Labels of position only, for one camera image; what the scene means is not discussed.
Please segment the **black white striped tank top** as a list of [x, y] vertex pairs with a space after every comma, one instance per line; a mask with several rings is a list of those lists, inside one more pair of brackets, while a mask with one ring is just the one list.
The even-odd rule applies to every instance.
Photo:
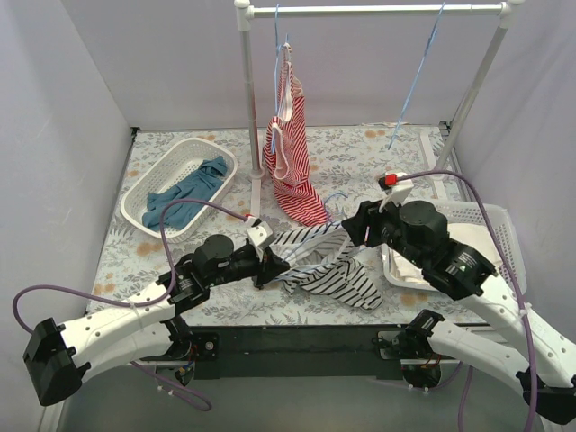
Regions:
[[339, 222], [284, 232], [271, 249], [290, 265], [275, 278], [288, 293], [300, 289], [364, 311], [383, 303], [365, 266], [356, 259], [360, 248]]

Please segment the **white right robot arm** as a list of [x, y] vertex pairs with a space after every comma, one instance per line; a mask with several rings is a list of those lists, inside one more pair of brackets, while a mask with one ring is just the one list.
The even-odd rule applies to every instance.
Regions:
[[405, 328], [409, 351], [458, 359], [534, 404], [541, 417], [575, 419], [575, 345], [533, 310], [522, 309], [505, 279], [479, 251], [450, 237], [430, 202], [362, 202], [342, 223], [357, 246], [387, 245], [420, 269], [435, 289], [483, 318], [504, 344], [473, 334], [432, 310]]

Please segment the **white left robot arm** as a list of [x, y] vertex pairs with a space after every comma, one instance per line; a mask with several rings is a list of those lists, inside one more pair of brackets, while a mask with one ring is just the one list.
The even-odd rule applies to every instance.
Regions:
[[183, 312], [206, 302], [214, 286], [249, 278], [262, 287], [289, 268], [270, 247], [235, 248], [230, 238], [212, 235], [120, 305], [61, 324], [41, 321], [22, 356], [40, 405], [59, 403], [96, 375], [132, 361], [185, 358], [197, 340]]

